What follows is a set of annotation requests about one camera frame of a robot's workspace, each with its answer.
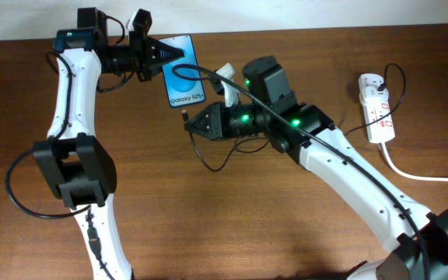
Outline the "blue Galaxy smartphone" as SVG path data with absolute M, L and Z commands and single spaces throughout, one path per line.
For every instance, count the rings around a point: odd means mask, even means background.
M 198 64 L 191 36 L 166 37 L 160 41 L 171 47 L 181 49 L 184 53 L 182 58 L 163 66 L 163 77 L 170 107 L 186 107 L 205 102 L 205 91 L 200 80 L 200 73 L 197 70 L 190 68 L 177 69 L 178 74 L 192 78 L 192 80 L 182 79 L 173 73 L 174 66 Z

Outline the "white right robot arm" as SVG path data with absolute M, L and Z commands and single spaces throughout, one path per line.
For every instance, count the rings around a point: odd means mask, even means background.
M 194 117 L 182 115 L 186 131 L 211 140 L 264 134 L 274 149 L 334 189 L 388 252 L 380 261 L 313 278 L 448 280 L 448 209 L 437 215 L 399 190 L 319 108 L 301 103 L 272 114 L 256 103 L 218 102 Z

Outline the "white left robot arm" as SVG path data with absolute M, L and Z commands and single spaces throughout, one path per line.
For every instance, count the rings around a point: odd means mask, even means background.
M 46 140 L 36 142 L 33 157 L 52 194 L 63 201 L 79 225 L 95 279 L 132 279 L 114 217 L 117 171 L 96 138 L 95 105 L 99 77 L 131 72 L 142 82 L 162 66 L 182 58 L 181 49 L 131 32 L 127 45 L 110 45 L 102 30 L 59 30 L 58 95 Z

